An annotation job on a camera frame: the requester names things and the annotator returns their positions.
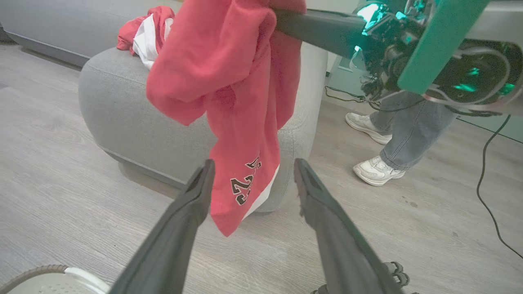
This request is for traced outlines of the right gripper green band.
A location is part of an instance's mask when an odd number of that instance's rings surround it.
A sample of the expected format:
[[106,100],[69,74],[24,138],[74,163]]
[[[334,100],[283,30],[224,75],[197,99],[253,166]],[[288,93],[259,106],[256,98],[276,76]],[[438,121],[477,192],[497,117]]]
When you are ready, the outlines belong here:
[[400,11],[390,0],[361,0],[355,14],[275,9],[276,30],[344,58],[355,50],[362,54],[367,99],[400,91],[490,99],[491,49],[466,39],[488,5],[488,0],[408,0]]

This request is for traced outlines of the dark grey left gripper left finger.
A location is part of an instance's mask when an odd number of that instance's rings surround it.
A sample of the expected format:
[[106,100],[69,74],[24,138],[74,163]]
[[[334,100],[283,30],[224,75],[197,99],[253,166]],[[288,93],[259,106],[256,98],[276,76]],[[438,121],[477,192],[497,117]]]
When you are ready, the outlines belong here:
[[181,294],[198,228],[211,203],[215,163],[208,159],[159,218],[111,294]]

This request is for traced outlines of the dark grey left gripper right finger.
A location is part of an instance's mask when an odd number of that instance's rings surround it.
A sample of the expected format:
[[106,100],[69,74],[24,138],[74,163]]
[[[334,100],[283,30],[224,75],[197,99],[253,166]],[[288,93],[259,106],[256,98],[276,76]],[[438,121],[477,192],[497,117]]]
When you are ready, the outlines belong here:
[[300,214],[314,229],[326,283],[316,294],[401,294],[388,267],[305,159],[294,162]]

